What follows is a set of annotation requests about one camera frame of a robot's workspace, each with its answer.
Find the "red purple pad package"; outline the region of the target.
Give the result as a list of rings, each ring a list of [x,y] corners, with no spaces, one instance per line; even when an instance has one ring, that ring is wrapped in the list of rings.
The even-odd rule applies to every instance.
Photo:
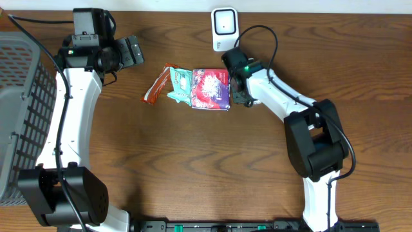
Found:
[[[229,110],[229,79],[225,69],[193,70],[191,107],[200,110]]]

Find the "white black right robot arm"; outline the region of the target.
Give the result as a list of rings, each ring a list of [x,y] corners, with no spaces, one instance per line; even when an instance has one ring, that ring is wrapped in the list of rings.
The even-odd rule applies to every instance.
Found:
[[[336,107],[295,91],[238,47],[226,51],[221,60],[244,103],[261,102],[283,122],[288,158],[303,179],[304,222],[311,231],[332,229],[338,221],[336,181],[348,156]]]

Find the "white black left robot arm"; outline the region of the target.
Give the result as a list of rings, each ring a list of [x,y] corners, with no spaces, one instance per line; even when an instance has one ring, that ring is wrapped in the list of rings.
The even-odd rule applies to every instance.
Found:
[[[106,185],[91,171],[93,113],[107,73],[142,64],[136,36],[114,40],[73,36],[54,57],[57,91],[46,143],[18,188],[42,226],[71,231],[139,231],[129,212],[109,202]]]

